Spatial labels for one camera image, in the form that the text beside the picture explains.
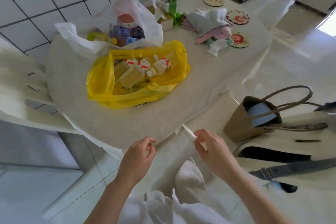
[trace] brown bag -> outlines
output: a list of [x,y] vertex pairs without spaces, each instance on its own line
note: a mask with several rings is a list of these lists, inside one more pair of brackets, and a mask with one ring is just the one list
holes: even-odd
[[[279,106],[275,106],[272,103],[268,102],[266,99],[280,93],[286,90],[291,90],[295,88],[305,88],[309,90],[309,93],[306,97],[301,99],[300,101],[293,102],[293,103],[287,103]],[[231,138],[235,142],[240,142],[243,140],[251,139],[253,137],[256,137],[262,133],[265,133],[267,130],[270,129],[280,129],[280,130],[287,130],[287,131],[312,131],[317,129],[325,128],[325,126],[318,127],[318,128],[311,128],[311,129],[289,129],[289,128],[282,128],[281,123],[282,119],[280,116],[280,111],[287,110],[289,108],[298,106],[300,104],[311,104],[320,107],[318,104],[309,103],[307,102],[308,99],[310,99],[313,95],[312,89],[308,86],[304,85],[297,85],[297,86],[291,86],[287,88],[283,88],[281,90],[277,90],[273,92],[272,94],[264,97],[263,99],[255,98],[255,97],[245,97],[241,104],[237,107],[237,109],[234,111],[232,116],[230,117],[229,121],[224,127],[224,132],[227,134],[229,138]],[[247,115],[247,111],[250,107],[253,107],[254,105],[258,103],[265,103],[270,109],[270,112],[260,114],[257,116],[249,117]],[[254,120],[256,118],[260,118],[269,114],[275,113],[276,118],[270,121],[270,126],[260,126],[260,127],[253,127],[251,124],[251,120]]]

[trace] table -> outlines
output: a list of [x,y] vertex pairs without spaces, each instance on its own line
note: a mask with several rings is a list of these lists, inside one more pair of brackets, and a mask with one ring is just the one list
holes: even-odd
[[[230,0],[225,0],[223,7],[228,11],[242,10]],[[196,9],[213,8],[203,0],[178,0],[179,11]],[[120,158],[122,151],[145,136],[154,137],[157,142],[164,140],[258,68],[271,45],[271,37],[253,17],[248,24],[237,25],[236,29],[250,36],[250,45],[243,49],[225,48],[218,57],[207,52],[207,45],[194,44],[194,32],[179,26],[165,32],[164,42],[173,39],[183,42],[191,66],[189,75],[160,101],[122,109],[106,108],[87,100],[86,77],[92,62],[75,55],[70,45],[57,35],[46,66],[50,95],[76,130]]]

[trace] white bottle cap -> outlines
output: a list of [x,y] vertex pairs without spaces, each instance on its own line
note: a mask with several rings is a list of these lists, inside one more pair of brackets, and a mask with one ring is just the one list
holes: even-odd
[[151,70],[147,71],[146,74],[149,78],[153,77],[153,72]]

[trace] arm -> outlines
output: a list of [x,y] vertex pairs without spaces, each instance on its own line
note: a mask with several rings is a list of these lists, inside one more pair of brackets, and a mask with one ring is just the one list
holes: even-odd
[[121,209],[134,186],[145,176],[155,156],[155,139],[145,137],[135,142],[121,160],[114,181],[106,186],[103,195],[84,224],[116,224]]
[[[224,140],[201,129],[195,132],[196,150],[219,178],[224,180],[241,198],[256,224],[289,224],[290,222],[276,209],[249,173],[243,170]],[[208,151],[200,143],[205,142]]]

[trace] black strap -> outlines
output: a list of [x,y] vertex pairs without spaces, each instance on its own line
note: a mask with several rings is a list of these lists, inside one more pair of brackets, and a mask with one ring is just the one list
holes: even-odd
[[262,180],[272,181],[278,177],[307,174],[331,167],[336,167],[336,158],[295,162],[268,168],[263,167],[258,171],[251,171],[249,173]]

